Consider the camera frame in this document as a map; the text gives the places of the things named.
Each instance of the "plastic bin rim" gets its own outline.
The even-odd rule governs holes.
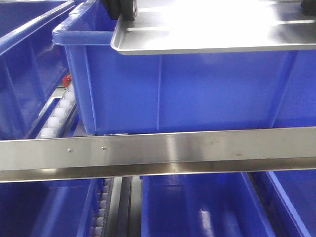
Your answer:
[[[49,3],[50,1],[46,0],[31,0],[31,1],[22,1],[22,2],[46,2]],[[42,26],[49,23],[54,18],[62,15],[73,6],[75,6],[75,2],[73,0],[53,0],[53,2],[63,2],[63,4],[47,11],[46,13],[37,16],[36,18],[32,19],[31,21],[23,24],[22,26],[14,29],[13,31],[9,32],[8,34],[2,36],[0,38],[0,55],[7,52],[9,49],[14,47],[20,41],[24,40],[26,37],[31,35],[33,32],[41,28]],[[0,4],[6,3],[14,3],[14,1],[4,1],[0,2]]]
[[[94,4],[95,0],[88,0],[72,10],[69,17],[53,30],[53,42],[57,45],[111,45],[112,31],[69,30]]]

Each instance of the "blue plastic bin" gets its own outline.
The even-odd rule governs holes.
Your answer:
[[[91,236],[102,184],[102,179],[0,184],[0,236]]]
[[[316,170],[255,172],[251,176],[278,236],[316,236]]]
[[[68,71],[52,30],[73,1],[0,1],[0,140],[23,138]]]
[[[88,133],[316,125],[316,51],[124,56],[114,25],[89,0],[53,33]]]
[[[143,178],[142,237],[275,237],[246,173]]]

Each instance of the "metal support rail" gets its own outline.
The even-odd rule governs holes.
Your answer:
[[[316,168],[316,127],[0,141],[0,182]]]

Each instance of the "metal tray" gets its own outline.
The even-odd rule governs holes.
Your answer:
[[[316,49],[316,18],[292,0],[138,0],[111,46],[125,55]]]

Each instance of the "red component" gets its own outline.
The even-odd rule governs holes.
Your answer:
[[[70,74],[66,75],[63,78],[64,87],[68,87],[69,84],[71,83],[71,80],[72,80],[71,75]]]

